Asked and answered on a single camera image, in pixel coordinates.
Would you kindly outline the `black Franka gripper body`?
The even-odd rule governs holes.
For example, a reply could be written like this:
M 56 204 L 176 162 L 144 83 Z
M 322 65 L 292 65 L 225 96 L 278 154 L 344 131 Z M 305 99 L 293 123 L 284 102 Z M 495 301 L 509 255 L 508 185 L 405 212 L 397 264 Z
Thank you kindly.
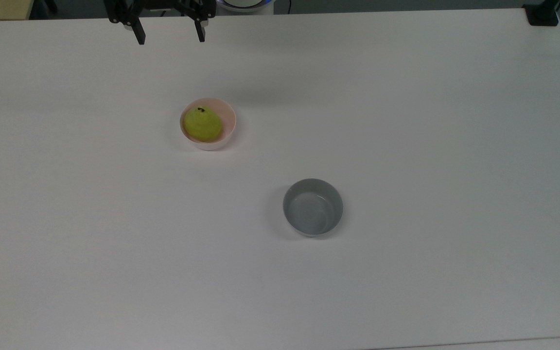
M 204 21 L 216 15 L 215 0 L 105 0 L 103 5 L 112 23 L 132 30 L 140 22 L 143 11 L 176 11 L 194 21 Z

